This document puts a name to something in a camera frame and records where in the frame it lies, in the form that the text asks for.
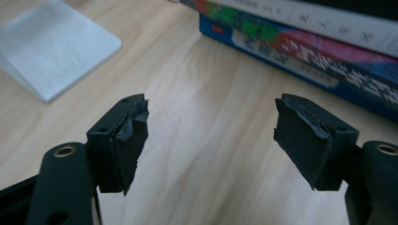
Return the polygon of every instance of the white paper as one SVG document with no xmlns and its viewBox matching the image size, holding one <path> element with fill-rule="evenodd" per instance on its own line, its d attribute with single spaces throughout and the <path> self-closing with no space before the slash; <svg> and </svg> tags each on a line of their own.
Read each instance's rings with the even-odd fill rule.
<svg viewBox="0 0 398 225">
<path fill-rule="evenodd" d="M 118 37 L 53 0 L 0 27 L 0 68 L 50 101 L 121 45 Z"/>
</svg>

